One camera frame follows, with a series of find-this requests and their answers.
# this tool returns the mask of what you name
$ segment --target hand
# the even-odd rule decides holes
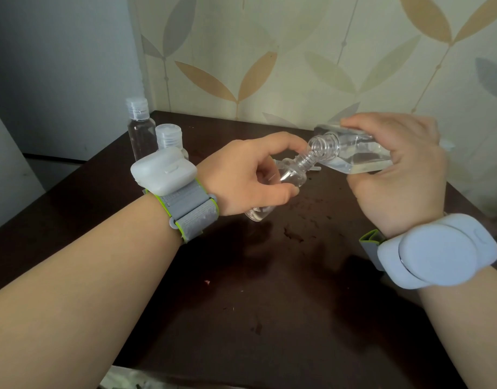
[[[374,136],[393,165],[374,175],[348,176],[364,214],[388,238],[443,216],[446,154],[436,120],[400,113],[360,113],[341,125]]]
[[[244,213],[253,207],[283,205],[299,193],[299,188],[290,183],[265,185],[258,180],[278,173],[270,155],[307,148],[304,139],[288,132],[233,140],[198,164],[198,180],[208,193],[216,195],[222,216]]]

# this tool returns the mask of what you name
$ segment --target white wristband dispenser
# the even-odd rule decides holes
[[[451,214],[382,243],[366,236],[361,244],[376,268],[407,289],[457,285],[497,260],[492,235],[466,214]]]
[[[177,147],[167,147],[131,166],[137,184],[153,193],[170,216],[170,226],[180,229],[185,242],[200,235],[218,219],[216,197],[195,180],[196,166]]]

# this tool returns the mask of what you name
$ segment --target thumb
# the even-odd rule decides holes
[[[349,188],[356,197],[362,195],[367,190],[369,183],[373,180],[373,175],[369,173],[354,173],[348,175]]]
[[[254,207],[279,206],[287,203],[290,198],[299,193],[299,187],[290,183],[265,185],[259,184],[257,189],[257,202]]]

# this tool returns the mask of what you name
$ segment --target wall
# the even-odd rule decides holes
[[[0,120],[0,225],[44,192]]]
[[[135,0],[155,107],[313,129],[438,118],[449,180],[497,216],[497,0]]]
[[[134,29],[128,0],[0,0],[0,117],[22,152],[88,160],[127,130]]]

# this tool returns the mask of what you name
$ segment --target wrist strap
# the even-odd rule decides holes
[[[219,217],[216,197],[207,194],[196,179],[172,194],[155,197],[169,214],[171,228],[179,229],[186,243]]]
[[[367,256],[375,265],[375,268],[382,272],[384,272],[385,269],[378,259],[378,247],[386,240],[386,237],[382,235],[382,233],[378,229],[368,232],[360,239],[358,239]]]

